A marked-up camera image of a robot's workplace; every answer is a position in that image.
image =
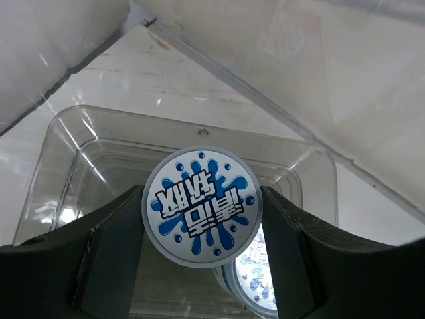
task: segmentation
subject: clear plastic container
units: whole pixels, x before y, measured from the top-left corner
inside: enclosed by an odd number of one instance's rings
[[[65,225],[144,184],[175,150],[210,145],[242,158],[261,185],[337,224],[335,164],[305,142],[201,126],[93,106],[75,106],[50,124],[15,244]],[[170,316],[255,316],[225,292],[211,269],[179,266],[145,236],[132,312]]]

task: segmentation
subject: blue and white label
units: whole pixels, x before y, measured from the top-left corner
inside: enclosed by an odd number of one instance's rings
[[[228,151],[187,148],[163,160],[142,199],[143,223],[166,257],[212,268],[242,253],[262,218],[260,186],[250,168]]]

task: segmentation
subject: white surface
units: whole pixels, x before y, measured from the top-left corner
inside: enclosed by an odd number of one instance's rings
[[[299,139],[138,26],[0,138],[0,245],[13,239],[48,124],[58,112],[78,104]],[[424,225],[344,167],[337,169],[341,228],[393,244],[425,235]]]
[[[126,19],[128,0],[0,2],[0,131]]]
[[[136,1],[425,212],[423,2]]]

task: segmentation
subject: grey border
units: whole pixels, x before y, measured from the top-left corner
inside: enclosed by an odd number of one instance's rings
[[[188,152],[192,152],[192,151],[213,151],[213,152],[217,152],[217,153],[222,153],[232,159],[234,159],[235,161],[237,161],[248,173],[248,175],[251,177],[251,180],[254,183],[254,187],[255,190],[257,192],[257,197],[258,197],[258,202],[257,202],[257,206],[258,206],[258,214],[257,214],[257,220],[256,220],[256,224],[251,232],[251,235],[249,236],[249,238],[247,239],[247,241],[239,248],[237,249],[234,253],[232,253],[231,255],[227,256],[226,258],[220,259],[218,261],[215,262],[211,262],[211,263],[196,263],[193,261],[187,261],[185,259],[179,258],[178,256],[174,255],[172,252],[168,251],[157,239],[157,237],[153,234],[152,228],[149,224],[149,218],[147,217],[147,196],[149,194],[149,190],[151,188],[151,185],[153,183],[153,180],[155,179],[156,175],[158,174],[158,172],[171,160],[173,160],[174,158],[176,158],[177,156],[180,156],[182,154],[188,153]],[[145,226],[145,230],[147,235],[149,236],[149,238],[151,239],[151,242],[155,245],[155,247],[158,249],[159,252],[161,252],[164,256],[166,256],[168,259],[174,261],[175,263],[182,265],[182,266],[186,266],[189,268],[214,268],[214,267],[218,267],[221,265],[224,265],[228,262],[230,262],[231,260],[235,259],[238,255],[240,255],[245,249],[248,248],[248,246],[251,244],[252,240],[254,239],[254,237],[257,235],[258,229],[260,228],[260,224],[262,221],[262,215],[263,215],[263,203],[262,203],[262,193],[261,193],[261,189],[260,189],[260,184],[258,183],[254,173],[252,173],[251,169],[248,167],[248,165],[246,165],[240,158],[238,158],[237,156],[235,156],[233,153],[223,150],[221,148],[216,148],[214,146],[191,146],[188,148],[184,148],[182,150],[179,150],[175,153],[172,153],[171,155],[167,156],[151,173],[151,175],[149,176],[149,178],[147,179],[147,182],[145,184],[145,189],[143,190],[143,196],[141,198],[141,216],[143,219],[143,224]]]

